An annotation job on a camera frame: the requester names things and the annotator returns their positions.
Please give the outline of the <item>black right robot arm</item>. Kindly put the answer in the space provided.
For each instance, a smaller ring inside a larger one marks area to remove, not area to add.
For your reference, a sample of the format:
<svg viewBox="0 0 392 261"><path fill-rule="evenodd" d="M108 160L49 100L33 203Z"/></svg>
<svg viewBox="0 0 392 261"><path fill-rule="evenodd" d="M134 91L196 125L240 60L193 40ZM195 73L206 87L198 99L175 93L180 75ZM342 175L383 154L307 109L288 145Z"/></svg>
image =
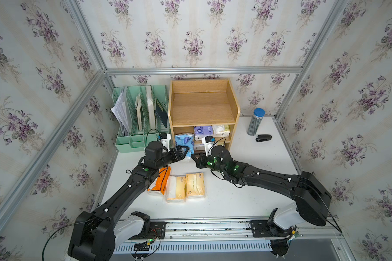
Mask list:
<svg viewBox="0 0 392 261"><path fill-rule="evenodd" d="M338 232L340 226L330 211L331 193L311 173L300 175L280 174L263 170L248 163L233 160L223 146L215 146L208 153L194 153L191 158L199 169L218 172L221 178L237 188L258 187L276 192L292 200L286 207L275 208L270 214L265 231L273 237L288 237L301 223L323 227L332 225Z"/></svg>

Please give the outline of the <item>yellow tissue pack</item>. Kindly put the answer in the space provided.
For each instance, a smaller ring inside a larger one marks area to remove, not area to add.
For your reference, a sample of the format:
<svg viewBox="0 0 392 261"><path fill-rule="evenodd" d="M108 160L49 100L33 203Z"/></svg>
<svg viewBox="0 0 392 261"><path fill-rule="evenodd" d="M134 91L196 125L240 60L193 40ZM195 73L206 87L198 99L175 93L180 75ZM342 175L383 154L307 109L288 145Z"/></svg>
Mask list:
<svg viewBox="0 0 392 261"><path fill-rule="evenodd" d="M186 196L188 199L202 199L206 197L203 172L186 174Z"/></svg>
<svg viewBox="0 0 392 261"><path fill-rule="evenodd" d="M168 203L183 203L186 201L186 176L170 176L165 193Z"/></svg>

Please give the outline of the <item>orange tissue pack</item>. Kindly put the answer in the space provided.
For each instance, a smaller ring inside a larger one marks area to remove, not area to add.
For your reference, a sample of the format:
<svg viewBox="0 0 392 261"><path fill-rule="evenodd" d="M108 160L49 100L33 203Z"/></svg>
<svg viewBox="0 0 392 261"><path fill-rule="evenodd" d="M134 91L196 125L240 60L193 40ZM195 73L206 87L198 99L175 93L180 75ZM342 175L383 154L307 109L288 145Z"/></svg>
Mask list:
<svg viewBox="0 0 392 261"><path fill-rule="evenodd" d="M150 185L150 187L147 189L147 193L150 195L164 196L167 189L167 183L170 175L171 175L170 166L159 169L158 176L156 177L155 181Z"/></svg>

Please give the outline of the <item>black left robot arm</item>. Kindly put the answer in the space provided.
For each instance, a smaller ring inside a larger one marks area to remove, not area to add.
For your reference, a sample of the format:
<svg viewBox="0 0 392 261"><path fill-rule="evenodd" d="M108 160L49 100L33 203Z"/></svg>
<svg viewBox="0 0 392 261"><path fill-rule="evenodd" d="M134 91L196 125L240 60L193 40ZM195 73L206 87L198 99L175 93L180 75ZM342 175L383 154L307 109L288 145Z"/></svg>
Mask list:
<svg viewBox="0 0 392 261"><path fill-rule="evenodd" d="M115 226L132 202L144 193L159 176L159 169L185 159L189 148L178 145L169 151L160 141L152 141L125 184L100 207L83 211L74 223L67 255L78 261L108 261L122 239Z"/></svg>

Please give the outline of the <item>light blue tissue pack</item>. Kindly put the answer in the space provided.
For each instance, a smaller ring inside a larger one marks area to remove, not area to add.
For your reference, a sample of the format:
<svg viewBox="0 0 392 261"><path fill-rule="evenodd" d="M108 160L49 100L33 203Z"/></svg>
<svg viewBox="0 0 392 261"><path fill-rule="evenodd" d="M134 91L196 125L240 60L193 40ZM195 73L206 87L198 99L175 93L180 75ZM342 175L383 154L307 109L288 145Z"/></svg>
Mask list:
<svg viewBox="0 0 392 261"><path fill-rule="evenodd" d="M186 154L186 157L190 158L194 153L194 135L191 133L175 135L175 145L188 147L189 150Z"/></svg>

